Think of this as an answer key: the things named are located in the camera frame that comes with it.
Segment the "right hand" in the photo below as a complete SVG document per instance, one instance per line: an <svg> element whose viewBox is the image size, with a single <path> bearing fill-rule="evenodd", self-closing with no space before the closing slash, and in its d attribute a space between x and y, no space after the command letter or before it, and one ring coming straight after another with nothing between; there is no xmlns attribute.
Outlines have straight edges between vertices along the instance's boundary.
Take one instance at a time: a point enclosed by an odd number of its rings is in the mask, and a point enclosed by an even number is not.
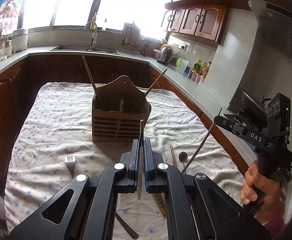
<svg viewBox="0 0 292 240"><path fill-rule="evenodd" d="M264 193L263 204L256 211L255 218L262 224L272 221L274 218L283 217L285 204L281 200L281 188L278 182L268 179L260 174L258 165L254 161L244 175L240 200L248 205L258 198L258 193L253 189L256 187Z"/></svg>

